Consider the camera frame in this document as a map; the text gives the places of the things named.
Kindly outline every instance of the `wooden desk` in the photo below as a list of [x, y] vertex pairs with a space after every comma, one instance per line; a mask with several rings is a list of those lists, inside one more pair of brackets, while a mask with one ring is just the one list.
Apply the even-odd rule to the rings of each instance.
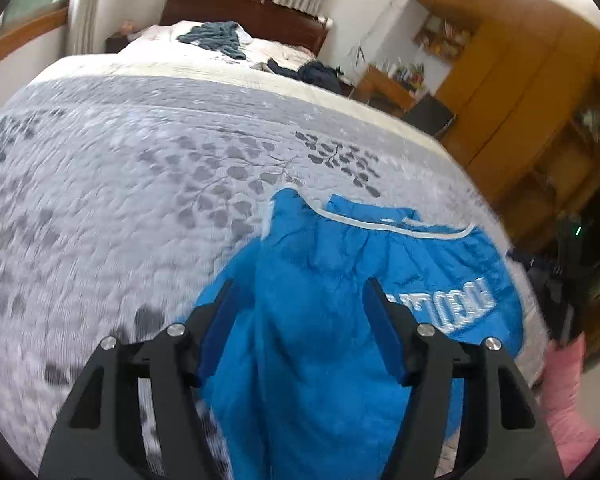
[[400, 83], [380, 72], [375, 66], [369, 65], [365, 75], [354, 88], [351, 98], [369, 104], [375, 94], [381, 94], [395, 105], [392, 114], [397, 117], [407, 112], [416, 101]]

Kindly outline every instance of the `cream stripe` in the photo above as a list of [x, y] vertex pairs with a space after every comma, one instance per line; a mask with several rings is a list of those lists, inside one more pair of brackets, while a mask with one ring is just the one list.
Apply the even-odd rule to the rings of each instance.
[[322, 88], [307, 85], [287, 77], [253, 70], [244, 66], [225, 64], [210, 60], [208, 63], [196, 61], [182, 62], [151, 61], [130, 62], [116, 54], [91, 54], [89, 56], [69, 56], [59, 59], [44, 69], [32, 83], [40, 83], [63, 77], [89, 75], [136, 75], [168, 76], [214, 81], [243, 88], [266, 90], [286, 97], [341, 112], [345, 115], [388, 130], [419, 146], [452, 160], [442, 145], [433, 137], [421, 133], [416, 128], [393, 116], [334, 94]]
[[313, 206], [302, 195], [302, 193], [298, 189], [298, 186], [295, 186], [294, 184], [287, 184], [286, 186], [280, 188], [280, 190], [282, 190], [282, 189], [293, 189], [296, 193], [298, 193], [300, 198], [302, 198], [302, 200], [304, 200], [304, 202], [309, 206], [309, 208], [311, 208], [314, 213], [316, 213], [320, 216], [323, 216], [323, 217], [328, 218], [329, 220], [333, 220], [335, 222], [339, 222], [341, 224], [346, 224], [346, 225], [350, 225], [353, 227], [359, 227], [361, 229], [367, 229], [370, 231], [391, 231], [393, 233], [410, 236], [412, 238], [430, 238], [430, 239], [433, 238], [435, 240], [458, 240], [460, 238], [464, 238], [465, 236], [467, 236], [475, 228], [475, 224], [469, 224], [462, 231], [457, 232], [457, 233], [423, 233], [420, 231], [410, 231], [408, 229], [401, 229], [399, 227], [395, 227], [395, 226], [387, 225], [387, 224], [375, 224], [375, 223], [371, 223], [371, 222], [361, 222], [360, 220], [355, 220], [353, 218], [338, 215], [336, 213], [332, 213], [330, 211], [325, 211], [322, 208]]

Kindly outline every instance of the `white bedding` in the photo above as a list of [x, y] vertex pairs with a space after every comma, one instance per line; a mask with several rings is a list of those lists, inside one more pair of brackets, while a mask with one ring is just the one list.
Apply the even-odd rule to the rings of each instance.
[[125, 60], [191, 62], [195, 65], [220, 62], [249, 68], [256, 68], [259, 63], [266, 64], [273, 58], [280, 66], [291, 70], [298, 70], [305, 63], [315, 59], [314, 54], [305, 48], [252, 38], [242, 28], [238, 30], [238, 37], [246, 60], [232, 59], [221, 52], [178, 41], [178, 36], [186, 34], [191, 27], [198, 25], [202, 23], [178, 22], [170, 27], [152, 25], [122, 49], [118, 56]]

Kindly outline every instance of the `bedspread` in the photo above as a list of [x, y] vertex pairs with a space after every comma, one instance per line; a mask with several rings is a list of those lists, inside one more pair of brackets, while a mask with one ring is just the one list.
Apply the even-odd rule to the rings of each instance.
[[[336, 192], [475, 222], [509, 247], [435, 140], [272, 74], [70, 57], [0, 110], [0, 430], [33, 471], [98, 341], [142, 340], [188, 313], [289, 182], [316, 203]], [[531, 381], [544, 328], [523, 270], [507, 265]]]

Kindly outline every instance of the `window sill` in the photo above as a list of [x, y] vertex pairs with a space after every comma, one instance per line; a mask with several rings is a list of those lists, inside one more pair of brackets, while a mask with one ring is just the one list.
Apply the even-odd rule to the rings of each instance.
[[0, 62], [29, 41], [62, 27], [67, 22], [68, 8], [42, 14], [19, 27], [0, 32]]

